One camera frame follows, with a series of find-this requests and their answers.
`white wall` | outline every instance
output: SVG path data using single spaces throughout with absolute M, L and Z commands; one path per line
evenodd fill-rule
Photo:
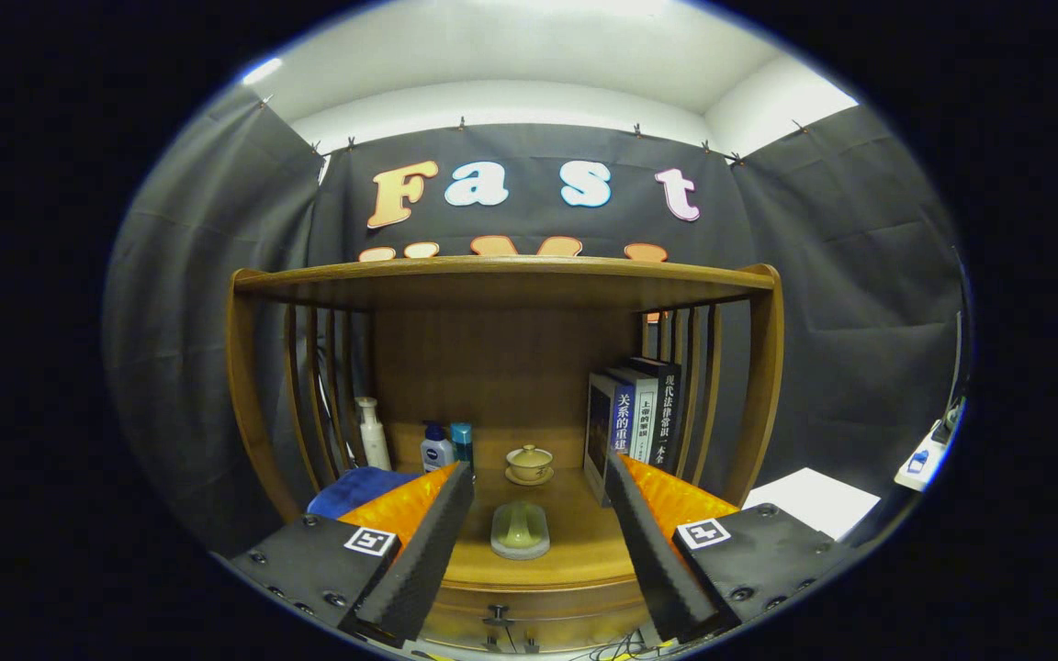
M 709 139 L 705 117 L 657 100 L 536 80 L 475 80 L 401 89 L 323 110 L 293 122 L 308 143 L 320 140 L 321 151 L 344 147 L 348 136 L 361 145 L 370 140 L 481 124 L 567 124 L 634 130 L 646 135 L 699 145 Z
M 361 145 L 416 130 L 484 124 L 564 124 L 600 129 L 639 129 L 679 143 L 747 155 L 790 131 L 856 105 L 822 76 L 781 55 L 726 92 L 705 116 L 658 100 L 541 80 L 473 80 L 401 89 L 328 108 L 293 122 L 320 150 Z
M 794 122 L 806 126 L 856 105 L 852 96 L 784 54 L 726 92 L 705 118 L 713 149 L 745 157 L 798 130 Z

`wooden shelf board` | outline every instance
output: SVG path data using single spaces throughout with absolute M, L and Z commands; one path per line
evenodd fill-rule
M 402 473 L 421 473 L 401 463 Z M 443 586 L 479 591 L 572 590 L 635 581 L 635 569 L 613 508 L 601 508 L 581 469 L 555 470 L 537 486 L 513 484 L 504 470 L 476 470 L 476 495 L 462 522 Z M 534 561 L 492 552 L 492 513 L 513 499 L 546 511 L 550 549 Z
M 660 310 L 773 289 L 761 273 L 678 263 L 551 256 L 437 256 L 240 271 L 235 290 L 338 310 Z

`black curtain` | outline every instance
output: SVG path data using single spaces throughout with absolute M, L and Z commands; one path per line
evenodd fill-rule
M 810 467 L 887 495 L 953 380 L 962 275 L 951 219 L 863 106 L 744 163 L 732 171 L 755 256 L 777 264 L 786 306 L 782 399 L 756 483 Z
M 227 283 L 239 268 L 305 267 L 321 164 L 272 108 L 232 88 L 165 151 L 110 256 L 104 359 L 122 429 L 181 524 L 227 555 L 280 527 L 226 389 Z M 282 400 L 281 306 L 264 310 L 256 336 L 264 419 L 307 502 L 311 486 Z
M 412 218 L 366 228 L 372 177 L 427 159 L 440 175 L 411 205 Z M 450 172 L 481 160 L 507 169 L 508 200 L 445 204 Z M 559 168 L 567 160 L 613 170 L 605 205 L 564 204 Z M 270 106 L 233 89 L 194 118 L 152 169 L 110 261 L 105 363 L 123 429 L 158 492 L 213 551 L 247 551 L 280 524 L 249 465 L 226 389 L 224 300 L 238 268 L 353 261 L 366 247 L 402 253 L 416 241 L 470 254 L 470 239 L 482 234 L 508 235 L 522 253 L 536 252 L 550 235 L 569 235 L 583 241 L 584 255 L 623 258 L 626 243 L 651 242 L 667 247 L 672 262 L 776 264 L 785 289 L 785 371 L 759 484 L 811 467 L 884 495 L 944 409 L 961 306 L 950 219 L 906 148 L 868 109 L 815 122 L 748 155 L 744 166 L 630 131 L 500 125 L 338 150 L 318 187 L 321 167 Z M 689 202 L 701 215 L 694 222 L 673 218 L 664 204 L 654 175 L 671 167 L 696 181 Z M 262 310 L 260 402 L 286 481 L 306 503 L 314 492 L 282 388 L 282 307 Z M 298 347 L 305 331 L 302 319 Z M 361 360 L 365 330 L 355 331 Z M 723 485 L 746 392 L 744 306 L 727 306 L 723 333 L 722 393 L 701 478 L 710 491 Z M 297 355 L 303 369 L 303 348 Z M 355 386 L 368 392 L 361 380 Z M 309 405 L 303 398 L 305 424 Z M 693 441 L 693 459 L 697 451 Z

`white ceiling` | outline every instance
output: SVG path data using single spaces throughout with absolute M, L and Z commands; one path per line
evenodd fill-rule
M 299 38 L 253 89 L 285 122 L 462 80 L 584 85 L 705 114 L 778 54 L 677 0 L 396 0 Z

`wooden cabinet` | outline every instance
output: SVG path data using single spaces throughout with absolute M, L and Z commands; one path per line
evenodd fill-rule
M 542 651 L 603 644 L 646 620 L 642 595 L 613 510 L 601 508 L 582 475 L 588 372 L 643 352 L 647 313 L 658 322 L 659 357 L 686 366 L 685 424 L 677 473 L 698 483 L 719 389 L 722 306 L 748 301 L 750 371 L 737 451 L 716 495 L 742 504 L 753 485 L 777 410 L 782 375 L 782 290 L 774 269 L 740 271 L 620 259 L 550 256 L 444 256 L 332 264 L 282 273 L 236 272 L 227 307 L 227 375 L 244 448 L 261 486 L 285 521 L 302 514 L 278 470 L 255 397 L 256 306 L 290 306 L 286 348 L 299 455 L 312 486 L 336 480 L 347 446 L 360 451 L 351 411 L 303 432 L 302 398 L 316 417 L 320 389 L 338 401 L 351 384 L 332 371 L 332 327 L 366 319 L 366 361 L 379 418 L 396 470 L 421 472 L 423 420 L 473 424 L 476 497 L 462 525 L 423 636 L 482 648 L 482 619 L 500 603 L 513 636 L 534 637 Z M 297 372 L 296 319 L 316 355 L 326 325 L 329 378 L 315 365 Z M 348 337 L 348 333 L 339 335 Z M 331 428 L 331 438 L 324 430 Z M 504 477 L 505 455 L 533 443 L 553 453 L 553 480 L 539 486 Z M 489 547 L 497 506 L 526 499 L 546 511 L 551 548 L 535 561 L 506 561 Z

